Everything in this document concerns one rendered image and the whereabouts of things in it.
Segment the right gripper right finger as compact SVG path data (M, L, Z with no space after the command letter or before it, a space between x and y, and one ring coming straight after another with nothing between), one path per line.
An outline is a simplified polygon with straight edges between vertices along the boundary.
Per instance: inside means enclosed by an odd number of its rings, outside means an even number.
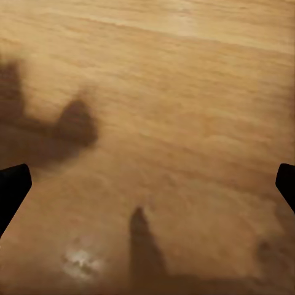
M295 212L295 166L282 163L278 169L275 184Z

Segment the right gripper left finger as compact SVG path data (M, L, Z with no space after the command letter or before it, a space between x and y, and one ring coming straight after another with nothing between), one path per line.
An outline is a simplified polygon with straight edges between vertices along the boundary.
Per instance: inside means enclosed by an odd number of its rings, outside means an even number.
M0 170L0 237L32 187L27 164Z

